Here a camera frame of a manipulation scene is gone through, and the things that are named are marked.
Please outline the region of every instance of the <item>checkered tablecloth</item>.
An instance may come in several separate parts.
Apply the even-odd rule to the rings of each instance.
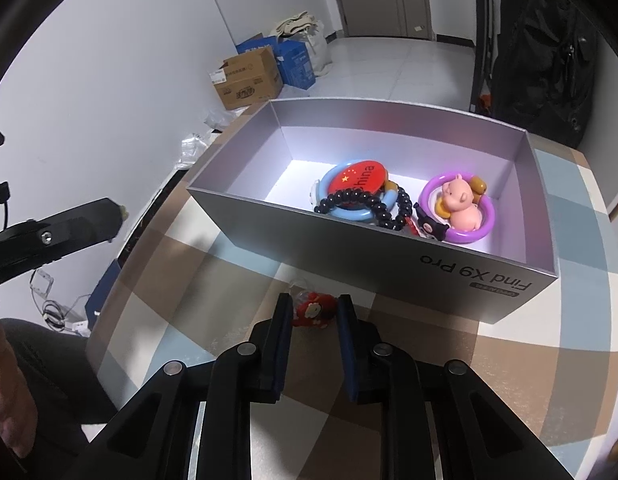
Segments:
[[[169,360],[207,362],[248,339],[288,283],[304,278],[321,292],[350,294],[359,316],[413,358],[470,363],[572,475],[586,478],[618,391],[618,252],[583,155],[533,137],[560,278],[488,325],[235,247],[185,187],[245,120],[238,118],[171,193],[106,300],[87,352],[115,404]],[[334,324],[294,329],[282,399],[252,405],[251,418],[255,479],[379,478],[380,412],[346,399]]]

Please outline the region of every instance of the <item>pig figurine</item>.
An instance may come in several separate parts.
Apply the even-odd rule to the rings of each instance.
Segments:
[[[449,224],[458,231],[475,231],[482,224],[482,214],[473,203],[473,190],[460,174],[442,184],[442,206],[449,213]]]

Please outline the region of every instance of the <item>human hand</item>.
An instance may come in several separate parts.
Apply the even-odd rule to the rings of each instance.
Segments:
[[[0,325],[0,437],[20,458],[36,439],[38,410]]]

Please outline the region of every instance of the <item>black bead bracelet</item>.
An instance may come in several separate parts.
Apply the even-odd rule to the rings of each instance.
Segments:
[[[345,190],[330,193],[329,196],[320,200],[320,204],[313,208],[313,210],[316,213],[326,214],[340,204],[358,203],[368,207],[374,213],[378,226],[400,231],[407,223],[406,218],[410,218],[413,215],[413,204],[407,192],[401,187],[398,188],[397,202],[398,214],[392,219],[391,213],[387,211],[387,206],[381,202],[378,196],[372,195],[368,191],[362,191],[359,188],[352,189],[349,187]]]

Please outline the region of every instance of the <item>person's leg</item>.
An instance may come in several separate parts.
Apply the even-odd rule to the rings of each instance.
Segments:
[[[34,480],[59,480],[88,444],[81,424],[108,422],[116,409],[89,366],[86,339],[18,319],[1,323],[38,408],[23,463]]]

